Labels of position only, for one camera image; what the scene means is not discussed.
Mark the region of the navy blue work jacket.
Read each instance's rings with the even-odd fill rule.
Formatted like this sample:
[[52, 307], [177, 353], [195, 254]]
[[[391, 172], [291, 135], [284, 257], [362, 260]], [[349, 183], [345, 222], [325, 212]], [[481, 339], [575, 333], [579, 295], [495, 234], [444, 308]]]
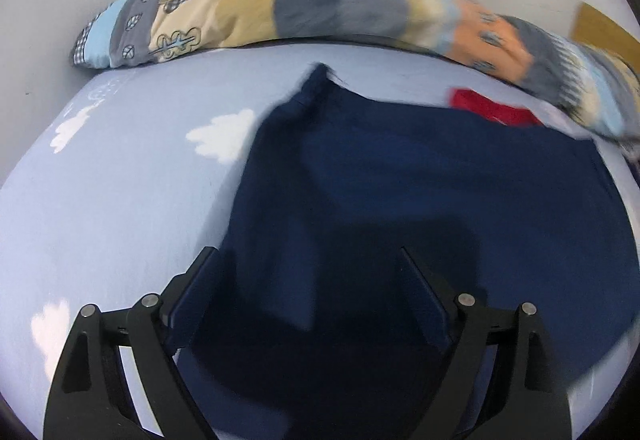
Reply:
[[242, 439], [403, 439], [444, 357], [397, 272], [412, 249], [457, 292], [542, 316], [564, 384], [639, 311], [636, 241], [593, 142], [363, 98], [315, 67], [257, 130], [220, 291], [178, 365]]

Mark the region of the light blue cloud bedsheet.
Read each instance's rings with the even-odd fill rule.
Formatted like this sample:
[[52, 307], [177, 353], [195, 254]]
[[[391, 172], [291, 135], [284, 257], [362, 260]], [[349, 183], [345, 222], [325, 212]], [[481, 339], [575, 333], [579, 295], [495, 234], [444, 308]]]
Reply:
[[1, 392], [32, 434], [79, 309], [126, 308], [219, 243], [255, 126], [319, 62], [371, 99], [443, 106], [466, 87], [585, 136], [480, 72], [375, 47], [212, 50], [96, 75], [1, 189]]

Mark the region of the wooden headboard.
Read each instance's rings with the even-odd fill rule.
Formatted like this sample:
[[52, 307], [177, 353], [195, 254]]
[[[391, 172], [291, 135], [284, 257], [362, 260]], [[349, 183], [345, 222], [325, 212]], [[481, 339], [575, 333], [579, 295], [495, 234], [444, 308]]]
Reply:
[[640, 44], [636, 37], [587, 3], [579, 5], [570, 38], [580, 44], [613, 52], [639, 71]]

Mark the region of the patchwork long bolster pillow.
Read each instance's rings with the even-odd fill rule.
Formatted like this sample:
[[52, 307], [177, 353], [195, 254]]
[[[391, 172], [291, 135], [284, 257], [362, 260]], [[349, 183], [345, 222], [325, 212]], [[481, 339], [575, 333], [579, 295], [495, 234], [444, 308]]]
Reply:
[[82, 29], [70, 59], [116, 69], [289, 40], [441, 56], [523, 89], [601, 137], [639, 138], [639, 76], [624, 58], [472, 0], [115, 0]]

